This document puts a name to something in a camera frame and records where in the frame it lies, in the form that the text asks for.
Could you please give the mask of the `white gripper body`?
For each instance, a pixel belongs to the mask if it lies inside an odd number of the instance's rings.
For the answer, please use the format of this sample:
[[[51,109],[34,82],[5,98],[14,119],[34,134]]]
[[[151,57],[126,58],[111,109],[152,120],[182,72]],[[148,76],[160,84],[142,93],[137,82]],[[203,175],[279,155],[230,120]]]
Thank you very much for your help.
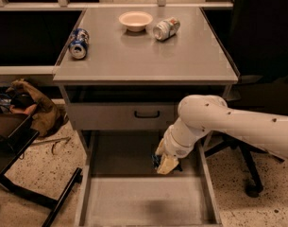
[[[167,132],[163,136],[163,150],[172,157],[185,158],[193,150],[193,138],[185,133]]]

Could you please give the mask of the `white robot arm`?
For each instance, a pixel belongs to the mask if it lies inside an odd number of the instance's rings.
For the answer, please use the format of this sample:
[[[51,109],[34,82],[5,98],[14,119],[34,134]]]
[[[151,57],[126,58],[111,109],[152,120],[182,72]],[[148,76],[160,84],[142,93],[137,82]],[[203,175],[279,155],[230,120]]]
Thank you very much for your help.
[[[159,174],[170,173],[195,143],[219,131],[288,160],[288,116],[231,109],[220,96],[191,95],[178,104],[178,119],[165,131],[155,154]]]

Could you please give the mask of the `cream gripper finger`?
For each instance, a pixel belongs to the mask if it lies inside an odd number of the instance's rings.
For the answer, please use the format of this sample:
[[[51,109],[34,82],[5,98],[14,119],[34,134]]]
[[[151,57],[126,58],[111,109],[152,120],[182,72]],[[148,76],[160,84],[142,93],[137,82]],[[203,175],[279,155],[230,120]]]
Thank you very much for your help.
[[[164,143],[164,139],[161,139],[161,141],[159,142],[159,145],[155,151],[155,154],[157,156],[162,156],[164,153],[163,143]]]
[[[157,166],[157,172],[162,175],[170,173],[174,168],[178,166],[178,158],[163,154],[158,155],[159,165]]]

